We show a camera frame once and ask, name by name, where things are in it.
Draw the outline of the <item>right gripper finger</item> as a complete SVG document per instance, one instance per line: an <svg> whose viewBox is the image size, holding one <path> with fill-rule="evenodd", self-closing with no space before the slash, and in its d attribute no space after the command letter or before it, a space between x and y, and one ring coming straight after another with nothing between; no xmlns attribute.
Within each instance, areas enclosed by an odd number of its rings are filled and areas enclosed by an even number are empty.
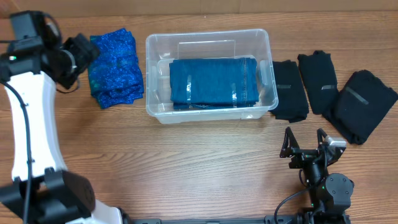
<svg viewBox="0 0 398 224"><path fill-rule="evenodd" d="M324 132L322 128L319 128L317 130L317 141L319 149L323 149L327 145L326 137L327 137L326 132Z"/></svg>
<svg viewBox="0 0 398 224"><path fill-rule="evenodd" d="M298 154L300 146L290 127L285 129L284 141L280 150L280 158L292 157Z"/></svg>

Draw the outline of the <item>sparkly blue fabric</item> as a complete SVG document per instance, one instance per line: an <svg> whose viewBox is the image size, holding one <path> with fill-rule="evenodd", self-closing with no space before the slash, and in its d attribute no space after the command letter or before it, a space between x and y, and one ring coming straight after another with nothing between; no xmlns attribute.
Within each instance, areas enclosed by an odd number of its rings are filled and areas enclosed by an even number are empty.
<svg viewBox="0 0 398 224"><path fill-rule="evenodd" d="M92 97L100 108L133 104L144 94L144 81L136 52L136 40L125 28L103 35L92 35L100 51L88 69Z"/></svg>

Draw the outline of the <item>black garment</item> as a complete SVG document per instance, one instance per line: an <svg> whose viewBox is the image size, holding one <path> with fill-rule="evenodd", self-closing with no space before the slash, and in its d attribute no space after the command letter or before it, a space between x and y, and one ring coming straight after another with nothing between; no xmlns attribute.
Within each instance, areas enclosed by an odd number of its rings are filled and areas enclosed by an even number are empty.
<svg viewBox="0 0 398 224"><path fill-rule="evenodd" d="M276 119L290 123L305 120L309 107L296 62L273 62L273 67L279 103L271 113Z"/></svg>
<svg viewBox="0 0 398 224"><path fill-rule="evenodd" d="M323 112L350 143L364 144L397 101L397 93L368 70L354 72Z"/></svg>
<svg viewBox="0 0 398 224"><path fill-rule="evenodd" d="M311 55L299 54L297 59L312 111L322 114L338 96L331 54L316 50Z"/></svg>

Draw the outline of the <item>blue denim jeans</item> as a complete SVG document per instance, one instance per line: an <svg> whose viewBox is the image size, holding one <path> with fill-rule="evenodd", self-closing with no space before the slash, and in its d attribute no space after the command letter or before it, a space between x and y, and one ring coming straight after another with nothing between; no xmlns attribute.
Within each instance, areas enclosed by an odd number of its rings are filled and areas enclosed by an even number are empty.
<svg viewBox="0 0 398 224"><path fill-rule="evenodd" d="M174 60L169 69L175 110L252 107L259 101L254 58Z"/></svg>

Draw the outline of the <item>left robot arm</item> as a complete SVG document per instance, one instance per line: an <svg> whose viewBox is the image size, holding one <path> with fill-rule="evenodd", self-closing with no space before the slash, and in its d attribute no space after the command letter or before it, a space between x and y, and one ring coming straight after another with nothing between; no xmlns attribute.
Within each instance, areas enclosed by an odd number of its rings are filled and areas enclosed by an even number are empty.
<svg viewBox="0 0 398 224"><path fill-rule="evenodd" d="M70 172L55 122L57 87L69 89L99 50L84 35L62 39L49 14L22 11L10 16L14 40L1 55L1 83L12 111L12 183L1 203L24 223L129 223L118 207L96 199L90 181Z"/></svg>

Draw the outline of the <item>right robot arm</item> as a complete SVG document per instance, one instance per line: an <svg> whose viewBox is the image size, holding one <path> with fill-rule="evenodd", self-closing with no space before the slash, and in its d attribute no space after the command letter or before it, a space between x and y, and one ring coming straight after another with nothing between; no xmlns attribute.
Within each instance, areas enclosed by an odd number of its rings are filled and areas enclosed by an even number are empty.
<svg viewBox="0 0 398 224"><path fill-rule="evenodd" d="M274 223L350 223L345 211L351 206L354 182L340 173L329 173L328 166L343 155L347 142L334 138L321 128L317 130L318 147L301 149L292 130L285 129L281 158L290 158L289 167L299 170L300 182L305 188L284 199L275 209ZM278 216L280 208L293 198L308 193L310 208L303 208L287 218Z"/></svg>

